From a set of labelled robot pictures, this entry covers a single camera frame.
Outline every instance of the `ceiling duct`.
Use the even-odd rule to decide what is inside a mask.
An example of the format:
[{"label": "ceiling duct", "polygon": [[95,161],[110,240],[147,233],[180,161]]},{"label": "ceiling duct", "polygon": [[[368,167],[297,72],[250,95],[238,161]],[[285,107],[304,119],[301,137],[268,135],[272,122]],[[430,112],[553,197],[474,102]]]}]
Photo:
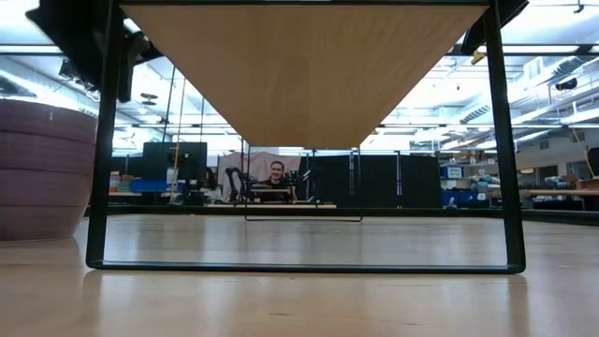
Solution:
[{"label": "ceiling duct", "polygon": [[[571,56],[571,57],[566,57],[563,58],[561,61],[554,63],[551,66],[546,66],[545,69],[549,69],[551,68],[550,72],[548,73],[549,75],[543,75],[544,73],[547,74],[546,71],[540,71],[538,73],[538,75],[532,77],[531,79],[527,79],[526,77],[521,78],[521,80],[513,82],[513,83],[508,83],[508,92],[513,91],[514,89],[519,89],[521,91],[521,88],[532,88],[534,86],[543,84],[543,83],[548,83],[551,84],[555,81],[560,81],[562,79],[564,79],[566,76],[572,74],[572,72],[574,72],[576,69],[580,68],[581,66],[584,66],[586,64],[588,64],[591,61],[594,61],[594,59],[596,58],[596,56]],[[534,60],[532,60],[530,63],[535,63],[538,64],[539,61],[541,60],[541,58],[536,58]],[[510,105],[516,103],[518,100],[521,100],[522,98],[524,98],[523,96],[518,96],[516,98],[514,98],[512,96],[512,99],[509,100]],[[492,106],[491,106],[491,102],[489,100],[489,97],[486,96],[485,100],[483,102],[476,102],[474,104],[469,105],[468,107],[464,108],[464,111],[460,114],[463,117],[460,119],[460,123],[461,124],[467,124],[470,123],[472,120],[484,115],[487,112],[491,112],[492,111]]]},{"label": "ceiling duct", "polygon": [[[78,110],[82,113],[97,117],[99,104],[85,94],[82,94],[68,85],[52,80],[42,73],[29,68],[6,56],[0,57],[0,79],[9,79],[19,87],[26,89],[40,103],[57,105],[62,108]],[[55,102],[55,97],[60,97],[60,102]],[[138,124],[140,120],[130,117],[117,110],[116,123]],[[163,133],[159,130],[148,129],[156,139],[162,139]]]},{"label": "ceiling duct", "polygon": [[31,97],[37,98],[37,95],[27,88],[0,75],[0,96],[2,97]]}]

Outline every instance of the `ceiling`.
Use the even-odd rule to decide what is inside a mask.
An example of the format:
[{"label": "ceiling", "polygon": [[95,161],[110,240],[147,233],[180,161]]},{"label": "ceiling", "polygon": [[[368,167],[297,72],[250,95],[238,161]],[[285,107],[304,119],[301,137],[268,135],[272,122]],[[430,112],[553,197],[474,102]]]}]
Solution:
[{"label": "ceiling", "polygon": [[[576,1],[536,0],[503,30],[502,36],[506,44],[577,44],[599,42],[599,0],[583,0],[585,5],[582,12],[575,14]],[[36,45],[52,44],[44,34],[31,24],[23,15],[26,10],[37,7],[38,0],[8,0],[0,2],[0,45]],[[64,86],[67,90],[85,95],[85,91],[73,82],[65,82],[58,75],[63,62],[60,56],[0,56],[10,62],[24,66],[37,75],[53,81],[56,86]],[[525,66],[530,63],[532,56],[509,56],[505,58],[506,75],[510,84],[510,102],[513,117],[518,118],[532,111],[538,111],[556,99],[566,99],[580,95],[593,88],[592,80],[587,86],[579,85],[575,91],[550,91],[546,83],[533,87],[522,86]],[[487,59],[471,64],[472,57],[447,56],[443,57],[431,71],[420,81],[411,93],[395,110],[391,111],[384,120],[386,125],[402,125],[402,127],[378,128],[362,144],[363,149],[371,150],[409,150],[414,144],[436,142],[444,148],[443,143],[453,140],[473,137],[472,130],[467,133],[463,129],[451,127],[405,127],[404,124],[458,124],[460,118],[467,115],[468,109],[484,105],[489,101],[489,72]],[[594,67],[586,68],[584,74],[590,79]],[[205,101],[181,72],[175,69],[165,57],[152,60],[135,67],[133,80],[133,99],[126,104],[118,104],[121,120],[120,125],[157,124],[167,116],[174,123],[168,129],[170,136],[181,133],[181,141],[197,141],[200,138],[209,142],[209,151],[218,153],[236,150],[241,147],[241,139],[235,130],[226,124],[208,101]],[[142,93],[156,95],[154,106],[145,106]],[[562,109],[562,118],[573,112]],[[546,123],[555,111],[549,111],[525,123]],[[184,124],[179,131],[177,123]],[[491,124],[490,113],[482,114],[468,123]],[[204,124],[202,130],[198,127],[186,127]],[[141,139],[159,139],[162,125],[158,125],[153,133],[151,128],[136,128],[123,126],[115,137],[130,136],[130,133],[144,134]],[[492,140],[492,130],[477,131],[479,137]],[[141,142],[115,141],[115,146],[134,150]]]}]

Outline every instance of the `white wall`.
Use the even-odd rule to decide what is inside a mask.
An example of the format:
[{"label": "white wall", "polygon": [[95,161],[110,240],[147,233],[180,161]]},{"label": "white wall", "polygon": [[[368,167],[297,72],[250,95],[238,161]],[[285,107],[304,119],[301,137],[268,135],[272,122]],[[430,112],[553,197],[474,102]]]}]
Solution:
[{"label": "white wall", "polygon": [[209,168],[218,167],[218,155],[217,154],[208,154],[206,157],[206,166]]},{"label": "white wall", "polygon": [[572,142],[567,137],[559,137],[549,139],[549,148],[546,150],[539,148],[539,141],[535,141],[530,146],[523,146],[516,154],[516,166],[518,169],[530,169],[557,165],[559,174],[567,174],[567,163],[585,160],[587,146],[589,148],[599,147],[597,130],[586,129],[584,134],[585,140],[580,144]]}]

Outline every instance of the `fluorescent light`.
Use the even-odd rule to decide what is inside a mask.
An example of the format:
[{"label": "fluorescent light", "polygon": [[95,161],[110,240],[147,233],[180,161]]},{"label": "fluorescent light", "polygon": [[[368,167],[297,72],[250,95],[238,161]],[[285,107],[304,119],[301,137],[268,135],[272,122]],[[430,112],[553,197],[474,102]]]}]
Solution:
[{"label": "fluorescent light", "polygon": [[434,150],[405,150],[400,151],[401,154],[434,154]]},{"label": "fluorescent light", "polygon": [[468,145],[468,144],[473,143],[475,141],[477,141],[477,139],[467,139],[467,140],[464,140],[464,141],[454,140],[454,141],[450,141],[447,144],[444,144],[443,145],[443,149],[453,149],[453,148],[456,148],[456,147],[459,147],[459,146]]},{"label": "fluorescent light", "polygon": [[[179,128],[179,127],[193,127],[194,125],[167,125],[167,128]],[[164,124],[156,125],[139,125],[138,127],[165,127]]]},{"label": "fluorescent light", "polygon": [[550,128],[562,128],[563,125],[512,125],[512,128],[540,128],[540,129],[550,129]]},{"label": "fluorescent light", "polygon": [[395,127],[395,128],[426,128],[426,127],[437,127],[439,126],[438,124],[418,124],[418,125],[413,125],[413,124],[388,124],[388,125],[381,125],[381,127]]},{"label": "fluorescent light", "polygon": [[569,125],[568,127],[571,127],[571,128],[599,128],[599,125],[576,125],[576,124],[573,124],[573,125]]},{"label": "fluorescent light", "polygon": [[548,133],[548,131],[535,132],[535,133],[532,133],[530,135],[526,135],[526,136],[520,137],[520,138],[516,139],[516,141],[526,141],[526,140],[535,139],[535,138],[541,137],[543,135],[546,135],[547,133]]},{"label": "fluorescent light", "polygon": [[[535,46],[535,45],[520,45],[520,46],[504,46],[504,52],[510,53],[552,53],[552,52],[572,52],[576,51],[578,46]],[[487,52],[487,46],[480,46],[478,52]]]},{"label": "fluorescent light", "polygon": [[481,142],[475,146],[475,149],[492,149],[497,147],[497,142],[495,140],[487,140],[485,142]]},{"label": "fluorescent light", "polygon": [[0,45],[3,53],[63,53],[60,48],[52,45]]}]

